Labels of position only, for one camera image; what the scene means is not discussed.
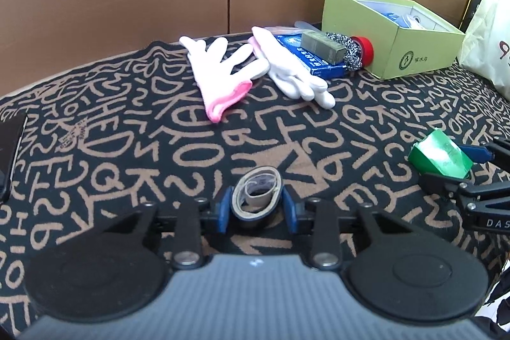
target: green faceted block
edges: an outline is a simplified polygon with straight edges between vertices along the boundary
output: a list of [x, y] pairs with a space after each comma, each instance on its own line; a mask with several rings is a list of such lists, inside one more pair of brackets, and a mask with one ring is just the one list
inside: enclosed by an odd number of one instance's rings
[[420, 173], [436, 173], [463, 179], [473, 161], [440, 129], [412, 145], [411, 163]]

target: gray ribbed surface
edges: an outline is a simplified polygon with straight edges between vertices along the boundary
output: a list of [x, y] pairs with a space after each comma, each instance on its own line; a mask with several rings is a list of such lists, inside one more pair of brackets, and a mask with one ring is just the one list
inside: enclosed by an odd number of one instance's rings
[[154, 302], [126, 318], [84, 325], [45, 316], [19, 336], [22, 340], [116, 338], [489, 339], [470, 321], [424, 328], [384, 320], [359, 305], [336, 274], [313, 271], [296, 255], [223, 254], [202, 269], [178, 272]]

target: black and brown fabric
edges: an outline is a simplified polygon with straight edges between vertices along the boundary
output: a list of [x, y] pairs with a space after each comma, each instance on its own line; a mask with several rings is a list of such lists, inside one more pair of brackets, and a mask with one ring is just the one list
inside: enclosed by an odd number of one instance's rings
[[[229, 37], [229, 51], [247, 38]], [[472, 253], [496, 279], [508, 239], [464, 230], [452, 202], [422, 192], [406, 155], [433, 128], [469, 144], [510, 137], [510, 104], [456, 64], [392, 81], [361, 71], [332, 80], [330, 91], [337, 105], [326, 111], [284, 97], [264, 77], [213, 125], [186, 51], [157, 41], [1, 99], [0, 119], [17, 111], [30, 118], [11, 199], [0, 207], [0, 323], [17, 334], [34, 321], [23, 279], [40, 250], [143, 202], [210, 197], [259, 165], [278, 168], [301, 197], [320, 195], [345, 210], [373, 202]], [[473, 178], [508, 173], [476, 165]], [[353, 255], [351, 236], [342, 241]], [[163, 242], [168, 256], [171, 236]], [[204, 244], [208, 252], [296, 249], [281, 215], [256, 237]]]

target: red tape roll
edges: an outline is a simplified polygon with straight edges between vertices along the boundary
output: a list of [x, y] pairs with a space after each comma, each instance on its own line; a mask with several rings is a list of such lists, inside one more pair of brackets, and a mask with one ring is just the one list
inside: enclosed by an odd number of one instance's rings
[[364, 36], [351, 36], [351, 39], [361, 47], [361, 64], [369, 66], [374, 61], [374, 47], [368, 38]]

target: white tote bag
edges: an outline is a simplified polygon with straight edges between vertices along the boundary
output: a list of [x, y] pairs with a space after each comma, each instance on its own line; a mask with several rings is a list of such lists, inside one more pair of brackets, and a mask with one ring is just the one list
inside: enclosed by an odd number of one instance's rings
[[490, 80], [510, 101], [510, 0], [482, 0], [466, 31], [459, 63]]

